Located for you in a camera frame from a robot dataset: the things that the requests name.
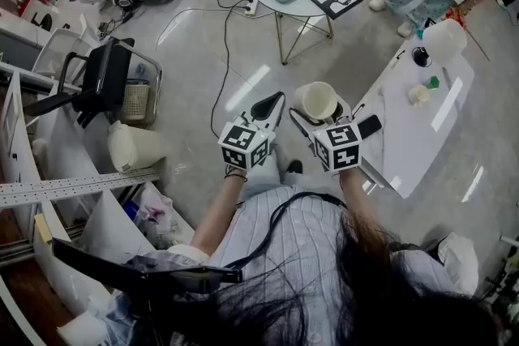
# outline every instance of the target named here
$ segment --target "trash can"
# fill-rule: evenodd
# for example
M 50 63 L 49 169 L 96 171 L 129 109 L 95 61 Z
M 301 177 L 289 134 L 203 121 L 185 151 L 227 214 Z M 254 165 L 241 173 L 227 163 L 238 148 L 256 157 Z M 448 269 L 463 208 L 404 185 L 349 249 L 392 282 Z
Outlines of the trash can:
M 109 128 L 108 149 L 114 167 L 121 173 L 147 168 L 165 157 L 165 143 L 159 133 L 121 122 Z

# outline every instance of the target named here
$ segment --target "beige basket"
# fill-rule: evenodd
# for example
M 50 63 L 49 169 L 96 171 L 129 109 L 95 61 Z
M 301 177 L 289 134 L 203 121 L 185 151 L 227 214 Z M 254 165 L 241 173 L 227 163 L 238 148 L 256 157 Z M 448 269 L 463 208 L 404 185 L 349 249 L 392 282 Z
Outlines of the beige basket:
M 127 84 L 124 90 L 122 117 L 127 121 L 144 120 L 148 103 L 149 85 L 145 83 Z

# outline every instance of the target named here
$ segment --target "power strip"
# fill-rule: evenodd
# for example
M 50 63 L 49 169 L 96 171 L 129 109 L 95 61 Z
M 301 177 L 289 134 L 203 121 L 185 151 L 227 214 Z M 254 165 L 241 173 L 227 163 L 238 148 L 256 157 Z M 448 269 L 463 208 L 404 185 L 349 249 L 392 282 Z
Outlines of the power strip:
M 254 16 L 256 14 L 256 10 L 258 9 L 258 3 L 258 0 L 249 0 L 249 2 L 247 3 L 247 7 L 249 8 L 249 10 L 246 9 L 244 15 Z

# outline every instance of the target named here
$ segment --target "gray floor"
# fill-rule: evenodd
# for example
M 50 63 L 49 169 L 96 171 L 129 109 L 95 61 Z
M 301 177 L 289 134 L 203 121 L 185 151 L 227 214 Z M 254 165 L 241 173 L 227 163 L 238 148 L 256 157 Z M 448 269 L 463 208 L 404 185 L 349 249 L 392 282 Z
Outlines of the gray floor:
M 221 1 L 230 5 L 237 0 Z M 188 7 L 217 5 L 215 0 L 176 0 L 149 8 L 114 35 L 133 36 L 138 48 L 156 53 L 164 65 L 161 114 L 155 125 L 170 143 L 162 165 L 162 185 L 178 210 L 196 226 L 224 171 L 208 123 L 225 73 L 226 13 L 188 11 L 170 22 Z M 264 7 L 258 11 L 260 15 L 267 12 Z M 217 130 L 258 98 L 282 90 L 290 99 L 298 86 L 314 80 L 330 83 L 353 106 L 401 45 L 398 24 L 397 17 L 388 12 L 374 14 L 364 2 L 335 22 L 332 42 L 282 66 L 273 16 L 246 19 L 233 15 L 228 33 L 231 71 L 215 112 Z M 294 39 L 297 25 L 287 26 L 285 36 Z M 519 129 L 514 115 L 519 91 L 519 32 L 493 0 L 470 14 L 468 27 L 490 61 L 469 39 L 464 55 L 474 68 L 475 80 L 447 142 L 408 199 L 387 188 L 372 192 L 371 199 L 383 224 L 404 241 L 419 243 L 438 225 L 472 238 L 481 272 L 486 275 L 508 250 L 499 236 L 515 237 L 519 230 Z M 313 41 L 314 36 L 308 32 L 303 43 Z M 236 101 L 237 96 L 243 98 L 233 107 L 231 98 Z M 320 169 L 287 117 L 278 143 L 288 156 L 304 159 L 307 171 Z M 467 195 L 478 172 L 480 180 Z

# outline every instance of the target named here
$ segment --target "round table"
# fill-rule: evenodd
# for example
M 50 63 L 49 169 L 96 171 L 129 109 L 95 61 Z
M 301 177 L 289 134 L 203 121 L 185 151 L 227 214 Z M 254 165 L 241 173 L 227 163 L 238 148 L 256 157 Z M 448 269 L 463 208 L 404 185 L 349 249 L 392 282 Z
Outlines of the round table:
M 316 16 L 322 16 L 325 15 L 325 13 L 317 7 L 316 4 L 314 4 L 311 0 L 294 0 L 293 2 L 289 3 L 279 3 L 277 0 L 258 0 L 259 2 L 263 3 L 266 7 L 269 7 L 274 11 L 274 16 L 276 18 L 276 27 L 277 27 L 277 39 L 279 42 L 279 52 L 281 56 L 281 63 L 283 65 L 286 65 L 289 61 L 289 57 L 292 54 L 292 51 L 294 50 L 294 46 L 298 43 L 299 38 L 301 37 L 304 29 L 306 27 L 315 30 L 317 32 L 323 33 L 326 39 L 333 38 L 333 29 L 332 29 L 332 21 L 328 16 L 326 16 L 326 19 L 328 21 L 328 31 L 325 31 L 321 28 L 317 28 L 314 25 L 311 25 L 308 23 L 310 18 L 316 17 Z M 292 19 L 296 19 L 303 23 L 303 26 L 301 27 L 301 30 L 298 33 L 298 36 L 290 48 L 289 52 L 284 55 L 283 54 L 283 36 L 282 36 L 282 30 L 281 30 L 281 18 L 283 15 L 287 15 Z M 292 59 L 296 58 L 298 55 L 300 55 L 303 52 L 308 51 L 311 48 L 316 47 L 319 45 L 322 41 L 317 42 L 316 44 L 311 45 L 310 47 L 300 51 L 296 55 L 292 56 Z

